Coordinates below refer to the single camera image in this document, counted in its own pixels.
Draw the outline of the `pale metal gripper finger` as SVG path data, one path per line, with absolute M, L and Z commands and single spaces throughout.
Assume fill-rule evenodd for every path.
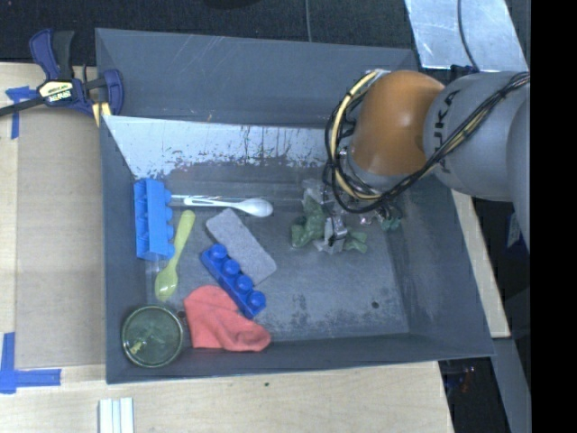
M 325 220 L 323 235 L 315 240 L 315 247 L 319 252 L 329 254 L 340 253 L 344 248 L 344 243 L 348 230 L 340 216 L 329 216 Z
M 328 203 L 327 186 L 322 180 L 306 179 L 302 181 L 301 186 L 303 189 L 303 203 L 311 199 L 321 207 L 326 206 Z

